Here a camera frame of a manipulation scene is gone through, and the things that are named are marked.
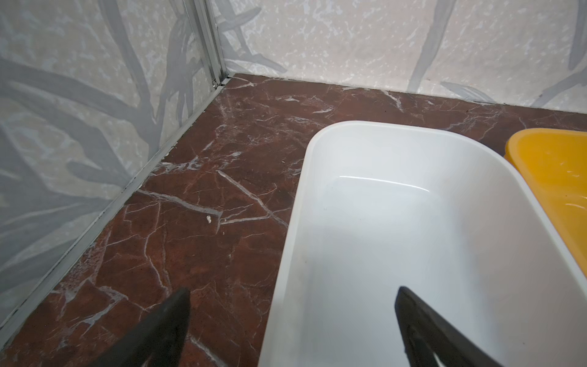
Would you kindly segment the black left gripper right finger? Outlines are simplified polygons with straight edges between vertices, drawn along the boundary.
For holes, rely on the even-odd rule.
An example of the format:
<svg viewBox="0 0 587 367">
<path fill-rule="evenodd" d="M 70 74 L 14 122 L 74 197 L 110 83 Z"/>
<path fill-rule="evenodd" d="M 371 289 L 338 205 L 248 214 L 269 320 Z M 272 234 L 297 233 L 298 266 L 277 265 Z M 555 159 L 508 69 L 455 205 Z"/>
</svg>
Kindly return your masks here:
<svg viewBox="0 0 587 367">
<path fill-rule="evenodd" d="M 408 287 L 399 287 L 394 309 L 411 366 L 499 365 Z"/>
</svg>

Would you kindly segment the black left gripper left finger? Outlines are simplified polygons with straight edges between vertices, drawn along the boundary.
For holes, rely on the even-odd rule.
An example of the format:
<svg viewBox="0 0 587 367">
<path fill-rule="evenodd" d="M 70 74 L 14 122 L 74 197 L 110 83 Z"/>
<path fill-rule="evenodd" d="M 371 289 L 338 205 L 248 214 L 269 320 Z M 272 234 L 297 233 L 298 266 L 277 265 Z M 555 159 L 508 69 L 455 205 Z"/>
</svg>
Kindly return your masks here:
<svg viewBox="0 0 587 367">
<path fill-rule="evenodd" d="M 163 301 L 91 366 L 178 366 L 190 322 L 190 292 Z"/>
</svg>

